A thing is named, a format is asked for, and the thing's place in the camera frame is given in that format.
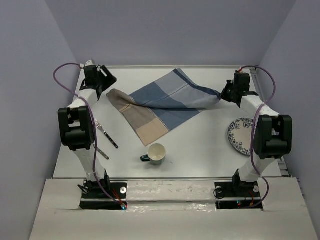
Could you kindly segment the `blue and beige cloth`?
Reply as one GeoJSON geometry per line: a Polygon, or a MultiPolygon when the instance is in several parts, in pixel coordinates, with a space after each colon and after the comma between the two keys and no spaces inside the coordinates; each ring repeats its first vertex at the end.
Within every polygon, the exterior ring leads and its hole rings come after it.
{"type": "Polygon", "coordinates": [[[130,95],[112,89],[106,96],[148,146],[202,111],[211,110],[220,95],[176,68],[130,95]]]}

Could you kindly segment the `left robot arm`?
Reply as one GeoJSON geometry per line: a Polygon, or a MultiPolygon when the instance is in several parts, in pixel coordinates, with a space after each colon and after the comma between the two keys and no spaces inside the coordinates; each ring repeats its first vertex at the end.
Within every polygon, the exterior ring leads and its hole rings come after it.
{"type": "Polygon", "coordinates": [[[105,65],[65,63],[53,72],[53,79],[74,96],[69,106],[58,110],[58,124],[61,143],[77,156],[85,171],[86,184],[82,192],[114,200],[110,195],[109,175],[97,157],[98,137],[92,107],[100,100],[102,93],[116,83],[117,78],[105,65]],[[64,86],[56,77],[58,70],[66,66],[83,70],[84,80],[77,92],[64,86]]]}

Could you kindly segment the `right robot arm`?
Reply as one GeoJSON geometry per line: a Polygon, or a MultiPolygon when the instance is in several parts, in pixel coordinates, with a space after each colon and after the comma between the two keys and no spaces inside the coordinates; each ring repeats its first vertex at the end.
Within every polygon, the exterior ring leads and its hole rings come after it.
{"type": "Polygon", "coordinates": [[[250,82],[250,75],[239,69],[234,78],[227,81],[220,97],[253,116],[250,159],[222,188],[225,198],[243,198],[253,192],[263,171],[292,150],[292,118],[272,110],[256,92],[250,90],[250,82]]]}

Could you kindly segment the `blue floral plate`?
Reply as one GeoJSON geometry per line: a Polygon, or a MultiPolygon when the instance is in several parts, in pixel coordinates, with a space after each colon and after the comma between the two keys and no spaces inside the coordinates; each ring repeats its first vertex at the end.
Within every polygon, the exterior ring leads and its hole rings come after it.
{"type": "Polygon", "coordinates": [[[251,133],[253,120],[251,118],[238,118],[227,129],[227,138],[232,147],[240,154],[250,156],[251,133]]]}

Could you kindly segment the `metal fork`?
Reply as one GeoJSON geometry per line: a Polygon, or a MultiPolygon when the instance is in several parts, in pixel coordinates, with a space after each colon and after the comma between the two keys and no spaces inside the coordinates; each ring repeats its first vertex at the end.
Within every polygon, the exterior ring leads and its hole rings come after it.
{"type": "Polygon", "coordinates": [[[94,119],[95,121],[95,126],[96,128],[104,134],[104,136],[111,142],[111,144],[116,148],[118,149],[119,146],[116,144],[116,142],[110,137],[110,135],[104,130],[103,126],[98,122],[97,119],[94,119]]]}

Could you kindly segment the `metal knife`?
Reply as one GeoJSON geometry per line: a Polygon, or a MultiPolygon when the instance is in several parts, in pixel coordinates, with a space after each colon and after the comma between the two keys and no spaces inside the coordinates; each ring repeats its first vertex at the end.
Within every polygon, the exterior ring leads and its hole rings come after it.
{"type": "Polygon", "coordinates": [[[97,152],[100,153],[106,160],[110,159],[96,144],[94,144],[94,147],[97,149],[97,152]]]}

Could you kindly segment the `green mug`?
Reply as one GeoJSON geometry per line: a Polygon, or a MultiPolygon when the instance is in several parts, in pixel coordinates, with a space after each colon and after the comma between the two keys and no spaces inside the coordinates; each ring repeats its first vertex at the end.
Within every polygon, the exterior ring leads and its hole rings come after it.
{"type": "Polygon", "coordinates": [[[153,166],[159,166],[163,163],[167,151],[165,147],[160,143],[152,144],[147,151],[146,155],[140,157],[142,162],[149,162],[153,166]]]}

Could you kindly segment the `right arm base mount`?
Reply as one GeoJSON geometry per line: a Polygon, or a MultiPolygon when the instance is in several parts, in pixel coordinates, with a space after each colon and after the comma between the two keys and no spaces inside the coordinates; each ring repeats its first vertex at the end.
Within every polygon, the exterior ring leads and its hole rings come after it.
{"type": "Polygon", "coordinates": [[[257,182],[235,186],[231,181],[219,181],[214,184],[213,196],[217,210],[262,209],[257,182]]]}

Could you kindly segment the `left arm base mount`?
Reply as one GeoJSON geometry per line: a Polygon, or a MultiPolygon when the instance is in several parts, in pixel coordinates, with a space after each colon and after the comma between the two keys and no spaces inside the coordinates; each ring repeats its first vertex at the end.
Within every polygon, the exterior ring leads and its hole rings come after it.
{"type": "Polygon", "coordinates": [[[110,189],[98,185],[89,188],[89,183],[78,184],[81,190],[79,207],[82,210],[127,210],[127,182],[111,182],[110,189]]]}

